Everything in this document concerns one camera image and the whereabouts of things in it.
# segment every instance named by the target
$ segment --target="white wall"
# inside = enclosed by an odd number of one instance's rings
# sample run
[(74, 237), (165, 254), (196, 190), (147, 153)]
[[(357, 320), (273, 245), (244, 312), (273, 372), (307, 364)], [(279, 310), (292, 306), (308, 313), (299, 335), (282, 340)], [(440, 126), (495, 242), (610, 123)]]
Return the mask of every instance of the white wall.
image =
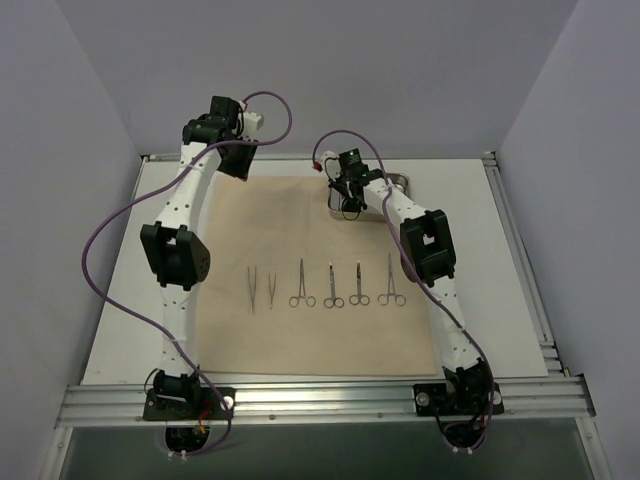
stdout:
[[(0, 5), (0, 471), (39, 472), (101, 302), (82, 245), (131, 194), (140, 160), (113, 102), (53, 1)], [(95, 250), (105, 286), (121, 229)]]
[[(295, 115), (271, 152), (343, 127), (383, 154), (469, 157), (502, 143), (576, 0), (58, 3), (140, 152), (178, 151), (212, 94), (267, 88)], [(282, 130), (275, 101), (254, 108), (263, 138)]]
[(581, 0), (499, 163), (615, 477), (640, 478), (640, 3)]

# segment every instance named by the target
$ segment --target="glass panel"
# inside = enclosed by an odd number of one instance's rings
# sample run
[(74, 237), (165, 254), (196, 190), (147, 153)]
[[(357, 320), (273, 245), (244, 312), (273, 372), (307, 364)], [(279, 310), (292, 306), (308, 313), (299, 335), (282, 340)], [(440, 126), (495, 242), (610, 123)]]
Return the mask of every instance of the glass panel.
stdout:
[(498, 420), (471, 456), (450, 453), (432, 423), (237, 426), (216, 451), (185, 463), (167, 460), (163, 434), (75, 429), (61, 478), (593, 478), (571, 419)]

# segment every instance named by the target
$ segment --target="wire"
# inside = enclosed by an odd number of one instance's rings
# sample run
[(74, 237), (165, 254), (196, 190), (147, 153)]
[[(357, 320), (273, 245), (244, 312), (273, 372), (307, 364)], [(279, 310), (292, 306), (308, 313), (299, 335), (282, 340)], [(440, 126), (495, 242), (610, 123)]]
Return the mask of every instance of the wire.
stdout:
[[(250, 141), (245, 141), (245, 140), (224, 140), (224, 141), (221, 141), (221, 142), (216, 142), (216, 143), (214, 143), (212, 145), (208, 145), (206, 148), (202, 149), (202, 151), (200, 153), (198, 153), (195, 157), (193, 157), (193, 159), (189, 163), (189, 167), (195, 165), (207, 153), (209, 153), (209, 152), (211, 152), (214, 149), (219, 148), (219, 147), (225, 147), (225, 146), (228, 146), (228, 145), (251, 145), (251, 146), (274, 145), (274, 144), (282, 141), (287, 135), (289, 135), (289, 132), (291, 132), (291, 127), (293, 125), (293, 115), (291, 113), (291, 108), (289, 107), (289, 104), (280, 95), (278, 95), (276, 93), (273, 93), (273, 92), (270, 92), (270, 91), (266, 91), (266, 90), (260, 90), (258, 92), (252, 93), (251, 95), (247, 96), (243, 100), (243, 102), (247, 103), (251, 98), (257, 97), (259, 95), (267, 95), (267, 96), (271, 96), (271, 97), (274, 97), (274, 98), (278, 99), (282, 103), (284, 108), (287, 110), (287, 115), (289, 117), (289, 122), (288, 122), (287, 129), (285, 130), (285, 132), (282, 135), (280, 135), (278, 138), (274, 139), (274, 140), (268, 140), (268, 141), (264, 141), (264, 142), (250, 142)], [(100, 233), (105, 229), (105, 227), (107, 225), (109, 225), (113, 220), (118, 218), (120, 215), (122, 215), (124, 212), (128, 211), (129, 209), (131, 209), (135, 205), (137, 205), (137, 204), (139, 204), (141, 202), (144, 202), (145, 200), (148, 200), (149, 198), (155, 197), (156, 195), (164, 193), (167, 190), (175, 187), (180, 182), (182, 182), (182, 180), (184, 180), (184, 178), (189, 174), (189, 172), (191, 172), (191, 168), (185, 168), (180, 175), (178, 175), (176, 178), (174, 178), (171, 182), (166, 184), (164, 187), (160, 187), (160, 188), (158, 188), (156, 190), (153, 190), (152, 192), (146, 193), (146, 194), (144, 194), (144, 195), (132, 200), (131, 202), (127, 203), (126, 205), (124, 205), (120, 209), (118, 209), (115, 212), (113, 212), (105, 220), (103, 220), (103, 222), (100, 225), (98, 225), (98, 227), (89, 236), (89, 239), (87, 240), (87, 243), (85, 244), (84, 249), (82, 250), (82, 274), (84, 275), (84, 278), (85, 278), (86, 282), (89, 284), (89, 287), (91, 287), (91, 289), (100, 298), (102, 298), (106, 303), (109, 303), (110, 305), (113, 305), (117, 309), (122, 310), (123, 312), (128, 313), (129, 315), (131, 315), (131, 316), (133, 316), (133, 317), (135, 317), (135, 318), (137, 318), (139, 320), (142, 320), (143, 322), (147, 323), (148, 325), (151, 325), (152, 327), (156, 328), (157, 330), (160, 330), (160, 332), (162, 332), (162, 334), (165, 337), (167, 337), (173, 343), (175, 349), (177, 350), (177, 352), (180, 355), (180, 357), (182, 357), (184, 362), (202, 379), (202, 381), (211, 389), (211, 391), (214, 393), (216, 398), (222, 404), (222, 407), (224, 408), (224, 411), (227, 414), (227, 428), (226, 428), (225, 432), (218, 439), (216, 439), (213, 442), (210, 442), (208, 445), (205, 445), (200, 450), (197, 450), (195, 452), (191, 452), (189, 454), (189, 455), (198, 455), (198, 454), (202, 454), (202, 453), (208, 452), (208, 451), (212, 450), (213, 448), (217, 447), (218, 445), (220, 445), (229, 436), (229, 433), (231, 432), (231, 412), (229, 410), (229, 407), (227, 406), (227, 402), (224, 401), (223, 395), (216, 388), (216, 386), (211, 382), (211, 380), (209, 380), (209, 378), (200, 370), (200, 368), (189, 358), (189, 356), (182, 349), (182, 347), (178, 343), (178, 340), (173, 335), (173, 333), (171, 333), (171, 331), (169, 331), (166, 327), (164, 327), (160, 323), (156, 322), (155, 320), (152, 320), (151, 318), (149, 318), (149, 317), (147, 317), (147, 316), (145, 316), (145, 315), (143, 315), (141, 313), (138, 313), (135, 310), (132, 310), (131, 308), (129, 308), (129, 307), (117, 302), (116, 300), (112, 299), (106, 292), (103, 292), (102, 290), (100, 290), (100, 288), (96, 285), (96, 283), (94, 282), (93, 278), (91, 277), (91, 275), (89, 273), (89, 267), (88, 267), (88, 257), (89, 257), (89, 251), (91, 250), (91, 246), (95, 242), (95, 240), (98, 237), (98, 235), (100, 235)]]
[(153, 370), (151, 370), (149, 372), (149, 375), (147, 376), (147, 379), (144, 381), (144, 385), (142, 386), (142, 389), (144, 390), (144, 394), (146, 395), (147, 393), (147, 383), (149, 383), (149, 379), (151, 378), (151, 375), (153, 375), (154, 373), (156, 373), (158, 371), (157, 368), (154, 368)]
[[(387, 222), (387, 226), (389, 227), (389, 232), (393, 237), (393, 241), (396, 244), (396, 247), (398, 247), (398, 250), (400, 251), (400, 256), (404, 261), (404, 265), (409, 270), (409, 274), (412, 277), (412, 280), (418, 285), (418, 287), (420, 287), (420, 289), (429, 298), (429, 300), (431, 300), (440, 310), (442, 310), (451, 319), (453, 324), (462, 332), (462, 334), (466, 337), (469, 343), (473, 345), (473, 347), (478, 351), (480, 358), (484, 361), (487, 367), (487, 372), (489, 374), (489, 381), (491, 382), (490, 391), (489, 391), (489, 411), (487, 412), (485, 427), (484, 427), (484, 430), (482, 431), (480, 438), (476, 442), (474, 442), (473, 445), (468, 447), (470, 450), (476, 450), (482, 445), (485, 438), (489, 434), (489, 429), (491, 427), (491, 420), (493, 417), (493, 399), (495, 396), (495, 383), (493, 379), (493, 372), (491, 371), (491, 367), (489, 366), (489, 361), (487, 360), (487, 356), (485, 355), (484, 351), (482, 350), (478, 342), (476, 342), (476, 340), (471, 336), (471, 334), (458, 321), (458, 319), (453, 314), (453, 312), (451, 312), (451, 310), (449, 310), (446, 305), (438, 301), (438, 299), (429, 291), (427, 286), (424, 283), (422, 283), (422, 281), (418, 276), (418, 273), (416, 272), (415, 267), (413, 266), (413, 263), (409, 260), (409, 256), (407, 255), (407, 252), (405, 252), (404, 248), (402, 247), (402, 243), (400, 242), (400, 237), (398, 236), (398, 233), (395, 231), (395, 228), (393, 227), (391, 217), (389, 217), (389, 212), (387, 210), (387, 204), (389, 202), (389, 199), (391, 198), (391, 195), (393, 194), (393, 183), (391, 182), (391, 180), (389, 180), (387, 171), (385, 170), (384, 164), (382, 163), (382, 158), (380, 157), (380, 154), (378, 153), (378, 150), (376, 149), (376, 147), (374, 147), (373, 144), (369, 140), (367, 140), (367, 138), (365, 138), (363, 135), (357, 132), (354, 132), (352, 130), (344, 130), (344, 129), (332, 130), (328, 133), (325, 133), (322, 137), (318, 139), (315, 146), (313, 147), (311, 160), (315, 161), (314, 159), (316, 158), (316, 152), (318, 151), (318, 147), (320, 146), (320, 143), (327, 137), (330, 137), (331, 135), (335, 135), (337, 133), (346, 133), (348, 135), (353, 135), (355, 137), (358, 137), (360, 140), (362, 140), (364, 143), (367, 144), (367, 146), (371, 149), (371, 151), (375, 155), (376, 159), (378, 160), (378, 165), (380, 166), (380, 171), (382, 172), (382, 176), (388, 188), (388, 193), (382, 200), (382, 214), (384, 215), (385, 221)], [(453, 422), (449, 425), (455, 425), (459, 423), (467, 423), (467, 422)], [(441, 431), (443, 433), (445, 442), (452, 448), (456, 447), (456, 445), (452, 445), (451, 442), (449, 442), (449, 440), (447, 439), (445, 430), (442, 429)]]

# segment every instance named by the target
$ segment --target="small metal container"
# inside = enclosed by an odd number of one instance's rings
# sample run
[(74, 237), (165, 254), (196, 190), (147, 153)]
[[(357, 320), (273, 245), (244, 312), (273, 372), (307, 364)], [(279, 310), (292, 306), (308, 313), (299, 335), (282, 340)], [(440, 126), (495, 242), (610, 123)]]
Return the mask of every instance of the small metal container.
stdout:
[[(410, 197), (409, 193), (409, 178), (406, 175), (402, 175), (401, 173), (387, 173), (389, 179), (393, 182), (395, 186), (397, 186), (402, 193), (404, 193), (407, 197)], [(340, 210), (340, 206), (342, 205), (342, 201), (344, 197), (336, 192), (334, 189), (329, 189), (329, 200), (327, 201), (327, 206), (329, 207), (330, 215), (337, 220), (345, 220), (342, 215), (342, 211)], [(353, 216), (349, 212), (346, 212), (347, 216)], [(358, 221), (365, 222), (384, 222), (384, 217), (380, 213), (370, 213), (368, 211), (363, 211), (360, 216), (357, 218)]]

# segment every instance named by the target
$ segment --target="screw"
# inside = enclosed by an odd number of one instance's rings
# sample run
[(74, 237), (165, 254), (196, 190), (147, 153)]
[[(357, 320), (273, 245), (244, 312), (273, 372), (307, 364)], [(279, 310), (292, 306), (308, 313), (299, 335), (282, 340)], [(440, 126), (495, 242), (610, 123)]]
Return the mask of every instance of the screw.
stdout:
[[(234, 403), (235, 403), (235, 402), (233, 401), (233, 398), (231, 398), (231, 397), (229, 397), (229, 396), (225, 396), (225, 397), (223, 397), (223, 398), (224, 398), (224, 403), (226, 403), (226, 404), (227, 404), (227, 408), (228, 408), (229, 410), (231, 410), (231, 409), (233, 408)], [(224, 405), (223, 405), (223, 403), (222, 403), (222, 402), (220, 402), (220, 408), (222, 408), (222, 409), (224, 410)]]
[(426, 407), (429, 405), (429, 395), (424, 392), (420, 392), (416, 395), (416, 403), (421, 407)]

